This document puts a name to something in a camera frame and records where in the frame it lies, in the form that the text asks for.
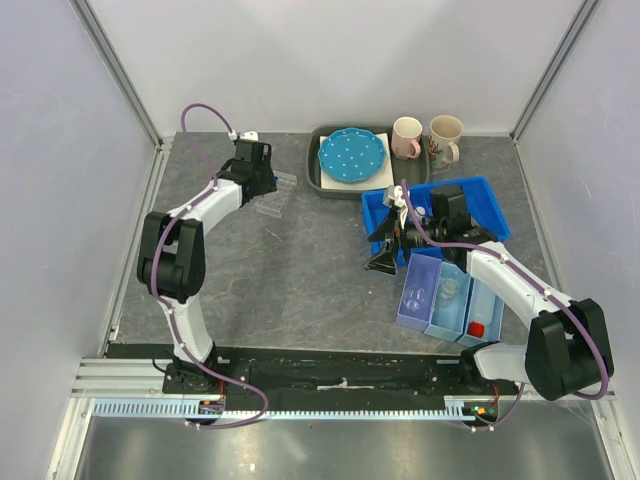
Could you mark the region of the clear glass beaker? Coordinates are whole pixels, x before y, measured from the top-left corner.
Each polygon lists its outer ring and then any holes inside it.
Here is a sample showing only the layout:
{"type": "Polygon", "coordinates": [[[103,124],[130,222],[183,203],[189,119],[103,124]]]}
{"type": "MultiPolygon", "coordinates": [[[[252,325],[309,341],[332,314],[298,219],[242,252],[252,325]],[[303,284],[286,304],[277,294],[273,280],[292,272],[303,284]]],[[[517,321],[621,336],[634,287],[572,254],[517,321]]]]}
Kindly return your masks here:
{"type": "Polygon", "coordinates": [[[402,307],[405,311],[417,315],[431,305],[432,291],[422,287],[408,287],[403,291],[402,307]]]}

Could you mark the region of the small glass stopper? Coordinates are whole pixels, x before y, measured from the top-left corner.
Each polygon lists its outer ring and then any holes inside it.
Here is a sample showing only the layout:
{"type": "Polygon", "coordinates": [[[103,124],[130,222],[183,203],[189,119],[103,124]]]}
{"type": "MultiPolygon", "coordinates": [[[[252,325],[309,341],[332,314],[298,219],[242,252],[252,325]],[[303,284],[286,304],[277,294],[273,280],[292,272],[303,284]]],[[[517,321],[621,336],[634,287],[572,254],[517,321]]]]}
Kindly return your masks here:
{"type": "Polygon", "coordinates": [[[459,283],[454,278],[442,278],[439,281],[436,294],[436,307],[448,308],[455,300],[459,291],[459,283]]]}

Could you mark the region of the white red-capped wash bottle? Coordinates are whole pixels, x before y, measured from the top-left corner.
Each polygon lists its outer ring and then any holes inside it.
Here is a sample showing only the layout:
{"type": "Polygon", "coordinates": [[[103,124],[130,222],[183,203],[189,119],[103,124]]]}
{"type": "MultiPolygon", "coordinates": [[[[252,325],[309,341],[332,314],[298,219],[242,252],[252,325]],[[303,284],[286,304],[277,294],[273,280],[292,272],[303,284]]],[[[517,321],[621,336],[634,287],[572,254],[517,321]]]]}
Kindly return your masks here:
{"type": "Polygon", "coordinates": [[[476,281],[468,314],[467,333],[469,335],[476,338],[484,336],[487,327],[493,321],[495,302],[495,293],[483,283],[476,281]]]}

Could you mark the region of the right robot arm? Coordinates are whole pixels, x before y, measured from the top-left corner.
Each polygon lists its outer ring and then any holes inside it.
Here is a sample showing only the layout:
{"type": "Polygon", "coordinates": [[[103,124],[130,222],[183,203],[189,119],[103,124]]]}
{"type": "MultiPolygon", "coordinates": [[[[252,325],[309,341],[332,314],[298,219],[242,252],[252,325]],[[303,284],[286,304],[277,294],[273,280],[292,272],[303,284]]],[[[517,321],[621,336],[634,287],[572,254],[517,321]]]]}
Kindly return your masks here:
{"type": "Polygon", "coordinates": [[[603,309],[542,281],[519,262],[498,236],[472,217],[463,188],[444,184],[429,192],[429,214],[420,217],[407,183],[377,191],[387,214],[369,234],[383,248],[368,270],[394,274],[397,257],[424,247],[440,249],[445,260],[491,289],[528,330],[524,345],[484,341],[463,351],[458,381],[467,392],[483,392],[494,380],[530,385],[544,399],[567,395],[599,400],[614,374],[603,309]]]}

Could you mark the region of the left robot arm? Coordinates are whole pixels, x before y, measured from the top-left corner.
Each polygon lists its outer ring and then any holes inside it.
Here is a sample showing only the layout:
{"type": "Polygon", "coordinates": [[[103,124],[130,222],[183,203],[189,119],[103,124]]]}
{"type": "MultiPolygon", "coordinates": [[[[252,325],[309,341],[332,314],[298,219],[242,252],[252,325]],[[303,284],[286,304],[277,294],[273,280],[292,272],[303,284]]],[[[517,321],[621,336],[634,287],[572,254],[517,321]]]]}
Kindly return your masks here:
{"type": "Polygon", "coordinates": [[[277,190],[271,167],[272,146],[255,131],[242,134],[234,156],[196,196],[168,212],[144,219],[136,275],[166,316],[174,355],[189,362],[185,382],[208,393],[219,382],[219,369],[207,360],[214,350],[199,291],[206,276],[205,237],[227,215],[252,199],[277,190]]]}

